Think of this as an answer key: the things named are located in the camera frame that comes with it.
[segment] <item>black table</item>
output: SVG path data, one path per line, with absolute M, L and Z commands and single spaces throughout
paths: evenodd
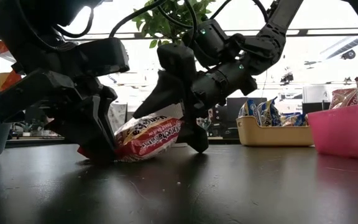
M 211 146 L 95 167 L 76 148 L 7 149 L 0 223 L 358 224 L 358 160 Z

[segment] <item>green plant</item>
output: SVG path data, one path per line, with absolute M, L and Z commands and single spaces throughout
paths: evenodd
M 148 0 L 145 6 L 152 4 L 154 1 L 155 0 Z M 207 9 L 207 6 L 215 1 L 216 0 L 190 0 L 190 4 L 196 12 L 199 23 L 207 18 L 207 14 L 211 13 L 211 11 Z M 161 8 L 173 19 L 183 24 L 192 25 L 190 12 L 185 4 L 178 4 L 177 0 L 168 0 L 161 5 Z M 150 48 L 170 42 L 179 44 L 181 37 L 186 32 L 186 28 L 170 24 L 157 8 L 153 9 L 152 13 L 145 12 L 132 21 L 136 22 L 136 27 L 141 31 L 143 37 L 148 34 L 154 38 L 150 43 Z

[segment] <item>pink bin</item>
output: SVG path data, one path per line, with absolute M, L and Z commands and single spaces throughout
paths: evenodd
M 308 117 L 319 153 L 358 158 L 358 105 L 310 113 Z

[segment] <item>pink plastic container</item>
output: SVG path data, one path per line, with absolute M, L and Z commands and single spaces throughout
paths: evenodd
M 308 117 L 319 153 L 358 158 L 358 105 L 310 113 Z

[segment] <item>beige basket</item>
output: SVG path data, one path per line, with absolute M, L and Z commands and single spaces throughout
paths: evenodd
M 237 118 L 240 142 L 245 146 L 312 146 L 310 127 L 261 127 L 253 116 Z

